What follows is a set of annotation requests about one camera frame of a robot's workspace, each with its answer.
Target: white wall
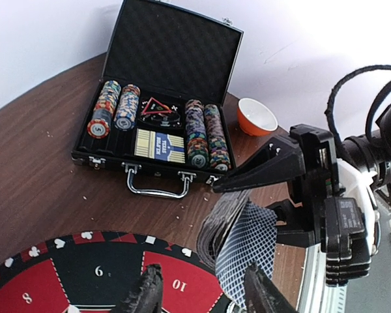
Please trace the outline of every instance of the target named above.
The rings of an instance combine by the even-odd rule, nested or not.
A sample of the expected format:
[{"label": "white wall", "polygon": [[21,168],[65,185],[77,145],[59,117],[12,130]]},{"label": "white wall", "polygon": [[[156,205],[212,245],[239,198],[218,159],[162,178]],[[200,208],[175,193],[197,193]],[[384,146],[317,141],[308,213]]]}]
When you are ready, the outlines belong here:
[{"label": "white wall", "polygon": [[[267,104],[281,126],[325,127],[333,85],[348,72],[391,64],[391,1],[171,0],[242,29],[230,92]],[[0,107],[58,72],[102,53],[121,0],[0,1]],[[391,74],[342,89],[343,136],[363,133],[368,107]]]}]

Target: orange bowl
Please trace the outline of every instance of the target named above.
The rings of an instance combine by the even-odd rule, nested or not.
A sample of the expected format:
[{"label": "orange bowl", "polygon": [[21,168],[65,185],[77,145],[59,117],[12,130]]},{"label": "orange bowl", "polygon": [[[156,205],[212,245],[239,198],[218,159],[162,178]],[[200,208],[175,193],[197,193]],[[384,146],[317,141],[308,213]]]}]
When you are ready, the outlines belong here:
[{"label": "orange bowl", "polygon": [[250,98],[239,100],[237,119],[240,129],[251,136],[266,136],[278,128],[275,115],[264,104]]}]

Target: brown table surface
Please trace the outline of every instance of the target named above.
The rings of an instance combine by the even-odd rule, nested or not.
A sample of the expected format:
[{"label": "brown table surface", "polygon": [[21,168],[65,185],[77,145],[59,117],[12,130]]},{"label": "brown table surface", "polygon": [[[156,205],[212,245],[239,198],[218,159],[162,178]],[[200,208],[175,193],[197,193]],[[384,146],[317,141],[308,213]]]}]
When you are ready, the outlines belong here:
[{"label": "brown table surface", "polygon": [[[104,56],[40,84],[0,110],[0,263],[39,242],[84,230],[151,234],[195,250],[201,222],[219,194],[196,184],[182,200],[136,196],[124,173],[75,166],[70,152],[102,72]],[[237,164],[268,138],[245,135],[237,98],[225,100]],[[137,177],[137,186],[179,191],[179,180]],[[288,195],[284,184],[258,188],[268,205]],[[277,246],[273,281],[296,305],[305,250]]]}]

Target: case handle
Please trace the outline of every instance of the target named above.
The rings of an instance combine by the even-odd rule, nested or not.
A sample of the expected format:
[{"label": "case handle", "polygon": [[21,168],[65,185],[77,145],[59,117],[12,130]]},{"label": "case handle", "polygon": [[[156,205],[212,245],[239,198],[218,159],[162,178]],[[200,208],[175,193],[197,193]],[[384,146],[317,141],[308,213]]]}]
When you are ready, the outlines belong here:
[{"label": "case handle", "polygon": [[169,199],[181,199],[187,195],[188,191],[190,190],[190,183],[192,183],[193,178],[196,176],[196,174],[194,173],[188,173],[185,171],[178,172],[178,175],[181,176],[181,180],[184,182],[184,188],[180,194],[159,189],[136,189],[133,186],[133,178],[135,177],[135,174],[138,173],[138,168],[140,167],[141,166],[137,166],[134,164],[125,164],[124,171],[128,174],[126,184],[129,190],[134,194],[140,194],[142,196],[156,196]]}]

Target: red and black mat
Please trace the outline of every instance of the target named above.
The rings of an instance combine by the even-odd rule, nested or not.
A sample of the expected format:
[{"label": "red and black mat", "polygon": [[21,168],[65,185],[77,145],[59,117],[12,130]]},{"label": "red and black mat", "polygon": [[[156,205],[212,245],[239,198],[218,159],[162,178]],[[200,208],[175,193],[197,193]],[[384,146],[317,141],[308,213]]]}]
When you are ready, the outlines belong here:
[{"label": "red and black mat", "polygon": [[86,231],[0,265],[0,313],[107,313],[150,264],[162,267],[164,312],[226,312],[230,301],[195,252],[151,236]]}]

